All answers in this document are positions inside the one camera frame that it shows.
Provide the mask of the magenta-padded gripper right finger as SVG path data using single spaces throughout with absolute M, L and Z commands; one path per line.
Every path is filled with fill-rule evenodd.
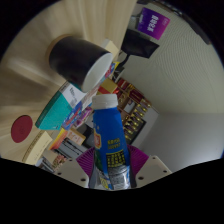
M 130 184 L 143 187 L 171 174 L 170 169 L 156 156 L 148 156 L 138 148 L 129 145 Z

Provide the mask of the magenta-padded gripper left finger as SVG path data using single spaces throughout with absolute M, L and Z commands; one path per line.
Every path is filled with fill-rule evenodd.
M 88 149 L 76 159 L 67 159 L 55 175 L 83 188 L 94 188 L 96 185 L 94 148 Z

